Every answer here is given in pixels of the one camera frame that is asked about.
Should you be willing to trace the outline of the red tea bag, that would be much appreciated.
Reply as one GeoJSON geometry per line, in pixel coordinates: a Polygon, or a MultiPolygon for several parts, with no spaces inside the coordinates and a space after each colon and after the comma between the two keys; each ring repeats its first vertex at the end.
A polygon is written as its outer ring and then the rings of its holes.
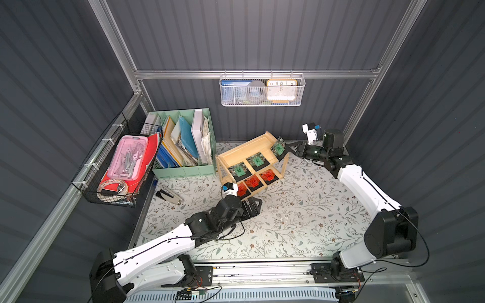
{"type": "Polygon", "coordinates": [[[272,170],[266,170],[260,174],[261,179],[264,181],[266,185],[270,185],[277,180],[279,180],[279,177],[276,175],[276,173],[272,170]]]}
{"type": "Polygon", "coordinates": [[[248,189],[244,182],[237,184],[237,196],[241,199],[245,199],[251,195],[251,191],[248,189]]]}
{"type": "Polygon", "coordinates": [[[251,177],[245,179],[244,183],[252,193],[264,187],[263,181],[257,175],[252,175],[251,177]]]}

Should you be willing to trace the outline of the green tea bag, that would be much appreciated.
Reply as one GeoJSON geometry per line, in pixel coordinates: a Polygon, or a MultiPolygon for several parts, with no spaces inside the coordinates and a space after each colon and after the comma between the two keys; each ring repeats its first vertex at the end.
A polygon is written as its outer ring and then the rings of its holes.
{"type": "Polygon", "coordinates": [[[281,137],[278,137],[277,141],[272,145],[270,150],[278,161],[281,161],[288,153],[286,145],[286,142],[281,137]]]}
{"type": "Polygon", "coordinates": [[[230,166],[229,172],[236,182],[240,182],[252,175],[244,162],[230,166]]]}
{"type": "Polygon", "coordinates": [[[270,162],[263,156],[261,152],[258,152],[246,159],[255,172],[265,168],[270,162]]]}

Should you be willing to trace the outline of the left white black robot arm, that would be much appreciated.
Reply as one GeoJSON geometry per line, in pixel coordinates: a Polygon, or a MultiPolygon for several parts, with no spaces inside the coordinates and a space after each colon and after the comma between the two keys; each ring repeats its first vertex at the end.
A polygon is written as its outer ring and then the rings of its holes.
{"type": "Polygon", "coordinates": [[[237,225],[260,214],[261,199],[241,199],[237,193],[237,184],[226,183],[216,206],[193,214],[167,234],[126,251],[100,252],[89,274],[89,301],[125,302],[154,287],[210,285],[211,269],[200,271],[188,252],[208,242],[231,240],[237,225]]]}

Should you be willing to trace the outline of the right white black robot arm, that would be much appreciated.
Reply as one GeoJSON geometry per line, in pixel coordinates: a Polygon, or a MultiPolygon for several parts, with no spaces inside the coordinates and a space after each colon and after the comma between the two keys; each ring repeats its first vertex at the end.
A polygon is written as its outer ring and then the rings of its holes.
{"type": "Polygon", "coordinates": [[[307,139],[291,146],[294,154],[327,169],[346,185],[369,213],[371,223],[363,240],[332,257],[333,276],[357,270],[386,256],[409,252],[416,248],[419,215],[412,207],[404,208],[380,189],[346,154],[343,132],[323,130],[315,123],[302,126],[307,139]]]}

